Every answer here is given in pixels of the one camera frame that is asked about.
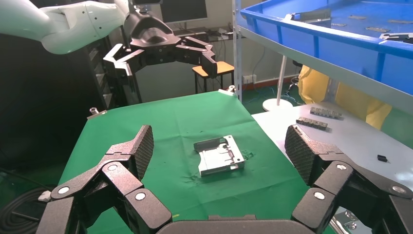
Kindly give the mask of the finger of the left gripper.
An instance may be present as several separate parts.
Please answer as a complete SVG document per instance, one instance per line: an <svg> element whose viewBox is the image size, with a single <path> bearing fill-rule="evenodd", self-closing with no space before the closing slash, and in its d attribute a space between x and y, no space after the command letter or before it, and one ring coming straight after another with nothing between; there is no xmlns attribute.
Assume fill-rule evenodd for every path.
<svg viewBox="0 0 413 234"><path fill-rule="evenodd" d="M144 67L142 60L145 50L132 50L121 43L116 44L103 58L110 77L116 78L121 85L134 86L135 73Z"/></svg>
<svg viewBox="0 0 413 234"><path fill-rule="evenodd" d="M210 78L217 76L218 65L212 45L193 37L182 37L175 46L176 61L201 66Z"/></svg>

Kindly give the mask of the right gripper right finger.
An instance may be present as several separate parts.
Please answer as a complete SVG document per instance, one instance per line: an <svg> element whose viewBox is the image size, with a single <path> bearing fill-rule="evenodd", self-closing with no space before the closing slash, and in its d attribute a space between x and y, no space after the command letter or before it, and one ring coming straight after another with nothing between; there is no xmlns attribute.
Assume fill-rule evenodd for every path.
<svg viewBox="0 0 413 234"><path fill-rule="evenodd" d="M350 210L374 234L413 231L413 193L353 162L337 146L311 139L298 125L287 128L285 150L308 191L292 219L322 233L337 209Z"/></svg>

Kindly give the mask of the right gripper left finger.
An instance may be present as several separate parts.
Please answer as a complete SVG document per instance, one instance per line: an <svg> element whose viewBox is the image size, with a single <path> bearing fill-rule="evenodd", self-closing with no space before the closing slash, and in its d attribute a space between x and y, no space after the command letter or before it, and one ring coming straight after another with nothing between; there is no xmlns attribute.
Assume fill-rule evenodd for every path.
<svg viewBox="0 0 413 234"><path fill-rule="evenodd" d="M111 208L135 234L154 234L171 223L169 209L142 182L153 149L149 125L111 146L96 166L52 190L37 233L85 234Z"/></svg>

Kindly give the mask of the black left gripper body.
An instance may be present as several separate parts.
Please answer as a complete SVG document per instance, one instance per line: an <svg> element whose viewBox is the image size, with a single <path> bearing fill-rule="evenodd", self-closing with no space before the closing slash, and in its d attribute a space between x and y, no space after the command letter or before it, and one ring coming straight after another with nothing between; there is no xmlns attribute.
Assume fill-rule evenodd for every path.
<svg viewBox="0 0 413 234"><path fill-rule="evenodd" d="M147 65L176 61L174 52L181 39L160 19L146 13L129 13L124 21L126 39L132 51L143 50Z"/></svg>

